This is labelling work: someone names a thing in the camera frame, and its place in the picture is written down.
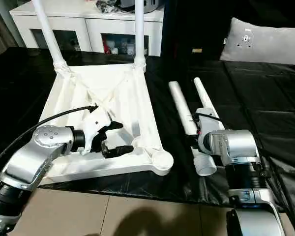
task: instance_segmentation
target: white pvc pipe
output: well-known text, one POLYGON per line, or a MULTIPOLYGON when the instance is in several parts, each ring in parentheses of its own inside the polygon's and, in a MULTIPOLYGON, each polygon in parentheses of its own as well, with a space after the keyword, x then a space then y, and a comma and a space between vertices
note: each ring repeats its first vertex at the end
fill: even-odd
POLYGON ((134 64, 136 67, 141 67, 146 70, 146 58, 144 57, 144 1, 135 0, 135 15, 136 15, 136 56, 134 64))
POLYGON ((192 115, 189 111, 186 100, 181 92, 178 82, 169 82, 169 88, 171 90, 174 102, 176 104, 176 108, 178 110, 178 114, 181 119, 185 133, 187 135, 197 134, 197 126, 192 119, 192 115))
MULTIPOLYGON (((216 112, 216 109, 213 106, 211 99, 208 96, 207 91, 205 87, 203 86, 200 78, 199 77, 194 78, 193 82, 195 83, 195 86, 197 88, 198 95, 200 97, 203 107, 211 108, 213 110, 215 117, 219 118, 218 113, 216 112)), ((219 127, 220 129, 225 129, 222 122, 219 122, 219 127)))
POLYGON ((41 0, 31 0, 31 1, 35 7, 35 11, 40 21, 46 43, 48 45, 50 54, 54 60, 55 71, 67 69, 68 66, 62 57, 54 32, 52 31, 49 25, 48 18, 44 11, 41 0))
MULTIPOLYGON (((197 134, 197 126, 194 123, 186 100, 181 92, 178 82, 169 82, 169 88, 171 90, 176 108, 182 126, 187 135, 197 134)), ((196 172, 200 176, 209 176, 216 172, 216 165, 213 158, 210 155, 199 152, 197 149, 191 148, 194 160, 193 163, 196 168, 196 172)))

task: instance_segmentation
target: table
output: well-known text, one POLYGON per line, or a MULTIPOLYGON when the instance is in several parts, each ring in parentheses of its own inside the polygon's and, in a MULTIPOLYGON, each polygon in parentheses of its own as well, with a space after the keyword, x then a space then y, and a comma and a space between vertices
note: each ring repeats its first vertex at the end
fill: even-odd
MULTIPOLYGON (((63 52, 69 65, 129 63, 132 56, 63 52)), ((295 66, 251 62, 196 61, 175 64, 147 57, 146 80, 160 138, 174 157, 167 176, 130 173, 42 186, 58 190, 228 206, 225 170, 199 177, 168 89, 179 81, 191 111, 201 106, 192 80, 200 77, 227 128, 249 129, 258 145, 279 158, 295 205, 295 66)), ((0 151, 38 122, 55 79, 47 50, 9 48, 0 56, 0 151)), ((19 148, 30 137, 18 144, 19 148)), ((0 169, 13 150, 1 160, 0 169)))

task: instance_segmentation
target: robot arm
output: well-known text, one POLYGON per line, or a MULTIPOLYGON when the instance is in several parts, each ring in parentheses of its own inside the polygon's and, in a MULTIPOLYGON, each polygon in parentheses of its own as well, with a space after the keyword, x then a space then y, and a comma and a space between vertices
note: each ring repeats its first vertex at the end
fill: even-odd
POLYGON ((0 234, 13 230, 52 161, 84 146, 82 130, 50 125, 36 129, 0 173, 0 234))
POLYGON ((218 155, 225 166, 230 204, 228 235, 284 236, 273 195, 266 185, 257 145, 249 130, 221 130, 211 108, 199 108, 194 116, 201 133, 201 152, 218 155))
POLYGON ((101 108, 86 117, 81 130, 51 125, 37 128, 31 140, 12 155, 0 173, 0 235, 13 230, 31 194, 57 157, 78 149, 82 154, 87 154, 91 148, 101 151, 105 158, 131 152, 132 146, 112 150, 105 146, 105 132, 116 128, 122 128, 122 124, 111 122, 109 115, 101 108))

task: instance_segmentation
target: white pillow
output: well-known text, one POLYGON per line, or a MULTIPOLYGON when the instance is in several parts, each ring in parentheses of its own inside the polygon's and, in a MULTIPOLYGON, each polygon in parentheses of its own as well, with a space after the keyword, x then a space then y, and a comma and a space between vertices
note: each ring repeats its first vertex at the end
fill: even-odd
POLYGON ((220 59, 295 64, 295 28, 260 27, 232 18, 220 59))

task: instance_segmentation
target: black cable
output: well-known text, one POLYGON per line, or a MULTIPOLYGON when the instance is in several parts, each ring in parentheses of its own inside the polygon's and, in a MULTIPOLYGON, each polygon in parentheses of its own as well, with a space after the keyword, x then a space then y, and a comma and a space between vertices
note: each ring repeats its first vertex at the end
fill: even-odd
POLYGON ((197 116, 208 117, 208 118, 211 118, 211 119, 222 122, 222 120, 220 118, 217 118, 217 117, 214 117, 214 116, 211 116, 211 115, 207 115, 207 114, 203 114, 203 113, 195 113, 194 114, 194 120, 195 121, 198 121, 198 119, 199 119, 199 117, 197 117, 197 116))
POLYGON ((67 115, 69 113, 72 113, 72 112, 78 112, 78 111, 82 111, 82 110, 89 110, 89 112, 93 112, 94 110, 96 110, 98 108, 98 106, 86 106, 86 107, 80 107, 80 108, 75 108, 75 109, 72 109, 72 110, 68 110, 68 111, 65 111, 65 112, 61 112, 59 114, 56 114, 56 115, 53 115, 52 117, 49 117, 49 118, 46 118, 44 120, 42 120, 41 122, 37 123, 36 125, 32 126, 31 128, 29 128, 28 130, 26 130, 25 132, 23 132, 19 137, 17 137, 15 140, 13 140, 9 146, 7 146, 1 153, 0 153, 0 159, 2 158, 2 156, 15 144, 17 143, 19 140, 21 140, 23 138, 24 135, 34 131, 37 127, 39 127, 40 125, 44 124, 44 123, 47 123, 53 119, 56 119, 58 117, 61 117, 61 116, 64 116, 64 115, 67 115))
POLYGON ((291 196, 289 194, 289 191, 283 181, 283 178, 281 177, 279 171, 278 171, 278 168, 276 166, 276 164, 273 162, 273 160, 271 159, 270 156, 273 156, 275 157, 275 155, 267 150, 264 150, 264 149, 261 149, 260 148, 260 152, 261 154, 267 159, 267 161, 269 162, 269 164, 272 166, 272 169, 274 171, 274 174, 275 174, 275 177, 277 178, 278 182, 279 182, 279 185, 282 189, 282 192, 284 194, 284 197, 286 199, 286 202, 288 204, 288 209, 289 209, 289 214, 286 212, 286 214, 288 215, 293 227, 294 227, 294 230, 295 230, 295 207, 293 205, 293 202, 292 202, 292 199, 291 199, 291 196))

